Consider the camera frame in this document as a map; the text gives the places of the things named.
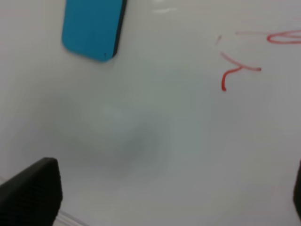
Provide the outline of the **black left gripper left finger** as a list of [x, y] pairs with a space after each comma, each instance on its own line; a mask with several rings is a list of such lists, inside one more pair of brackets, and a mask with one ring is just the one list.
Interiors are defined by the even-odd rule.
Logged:
[[2, 226], [51, 226], [63, 200], [55, 158], [43, 158], [0, 186]]

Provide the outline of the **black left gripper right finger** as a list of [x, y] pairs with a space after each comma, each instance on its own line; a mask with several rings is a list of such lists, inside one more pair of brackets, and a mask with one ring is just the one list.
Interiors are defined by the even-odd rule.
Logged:
[[301, 219], [301, 164], [299, 165], [296, 181], [293, 190], [293, 203], [295, 206], [296, 213]]

